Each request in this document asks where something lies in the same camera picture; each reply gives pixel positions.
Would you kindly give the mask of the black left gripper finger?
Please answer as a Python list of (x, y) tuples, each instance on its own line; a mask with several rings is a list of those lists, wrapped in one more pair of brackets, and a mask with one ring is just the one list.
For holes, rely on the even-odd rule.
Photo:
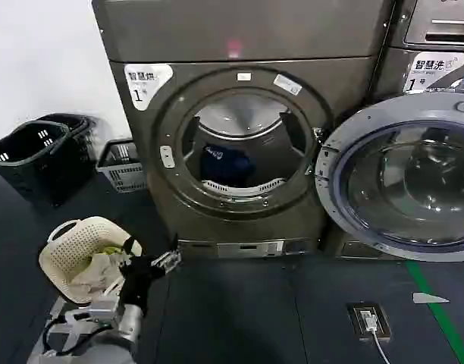
[[(135, 254), (133, 252), (133, 248), (137, 246), (137, 248), (140, 250), (138, 254)], [(121, 247), (120, 251), (120, 265), (131, 265), (133, 262), (134, 258), (136, 256), (140, 256), (141, 254), (141, 246), (140, 244), (136, 241), (136, 239), (133, 236), (129, 236), (125, 241), (123, 246)]]
[(151, 267), (158, 269), (164, 275), (172, 272), (182, 262), (182, 255), (178, 244), (178, 236), (175, 234), (171, 239), (170, 249), (154, 259)]

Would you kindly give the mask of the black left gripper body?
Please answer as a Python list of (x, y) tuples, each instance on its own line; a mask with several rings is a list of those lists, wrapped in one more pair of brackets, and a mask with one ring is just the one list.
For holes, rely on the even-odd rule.
[(152, 282), (163, 277), (163, 268), (152, 264), (146, 256), (134, 256), (121, 268), (124, 285), (120, 292), (120, 304), (134, 305), (143, 314), (148, 312), (148, 295)]

